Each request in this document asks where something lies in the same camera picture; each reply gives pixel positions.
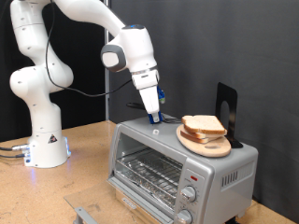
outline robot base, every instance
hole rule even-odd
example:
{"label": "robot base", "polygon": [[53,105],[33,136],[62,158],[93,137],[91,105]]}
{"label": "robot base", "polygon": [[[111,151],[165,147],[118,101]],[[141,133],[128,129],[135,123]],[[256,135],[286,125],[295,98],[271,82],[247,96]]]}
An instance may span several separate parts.
{"label": "robot base", "polygon": [[64,164],[70,156],[66,137],[62,131],[33,133],[28,139],[30,156],[24,158],[25,166],[51,168]]}

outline control knob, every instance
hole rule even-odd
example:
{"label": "control knob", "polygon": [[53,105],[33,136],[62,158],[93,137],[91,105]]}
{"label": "control knob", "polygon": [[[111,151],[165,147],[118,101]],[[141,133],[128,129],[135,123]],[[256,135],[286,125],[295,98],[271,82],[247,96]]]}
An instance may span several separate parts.
{"label": "control knob", "polygon": [[192,216],[187,210],[180,211],[175,217],[175,224],[190,224]]}
{"label": "control knob", "polygon": [[180,195],[190,203],[195,201],[196,193],[193,187],[188,186],[185,189],[182,189]]}

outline oven top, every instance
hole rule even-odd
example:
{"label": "oven top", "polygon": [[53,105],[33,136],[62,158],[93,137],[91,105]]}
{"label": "oven top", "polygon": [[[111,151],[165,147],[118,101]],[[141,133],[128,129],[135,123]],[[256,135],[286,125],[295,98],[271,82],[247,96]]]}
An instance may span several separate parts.
{"label": "oven top", "polygon": [[256,155],[256,149],[246,144],[243,144],[243,148],[232,149],[231,153],[225,157],[209,158],[198,155],[192,151],[189,151],[179,142],[176,135],[176,129],[180,124],[176,123],[162,122],[152,125],[149,124],[148,118],[141,118],[125,121],[119,125],[123,125],[125,128],[129,128],[138,134],[145,135],[153,141],[159,142],[159,144],[171,147],[178,151],[180,154],[193,159],[194,161],[199,160],[208,166],[212,166],[216,170],[221,169],[223,166],[226,166],[227,163],[240,161],[240,159],[244,157],[244,155],[252,155],[252,157]]}

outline black plate holder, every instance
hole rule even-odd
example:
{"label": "black plate holder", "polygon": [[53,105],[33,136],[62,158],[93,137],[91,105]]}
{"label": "black plate holder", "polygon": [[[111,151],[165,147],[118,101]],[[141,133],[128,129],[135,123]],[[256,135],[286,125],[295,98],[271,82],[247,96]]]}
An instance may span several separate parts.
{"label": "black plate holder", "polygon": [[217,88],[217,100],[216,100],[216,117],[221,120],[221,105],[226,101],[229,110],[230,118],[228,122],[228,131],[226,138],[230,141],[232,148],[242,148],[243,145],[235,140],[235,116],[236,116],[236,103],[237,103],[237,93],[231,87],[224,85],[223,83],[218,83]]}

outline wooden table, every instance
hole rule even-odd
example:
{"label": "wooden table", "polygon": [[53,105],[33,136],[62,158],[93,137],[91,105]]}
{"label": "wooden table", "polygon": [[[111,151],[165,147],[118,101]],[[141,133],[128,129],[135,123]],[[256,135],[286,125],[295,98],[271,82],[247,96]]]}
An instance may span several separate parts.
{"label": "wooden table", "polygon": [[[23,159],[0,158],[0,224],[73,223],[76,213],[64,196],[92,188],[107,179],[114,128],[113,122],[103,121],[63,130],[72,156],[55,168],[25,167]],[[0,147],[25,144],[26,141],[27,138],[8,141]],[[242,224],[294,223],[254,201],[238,221]]]}

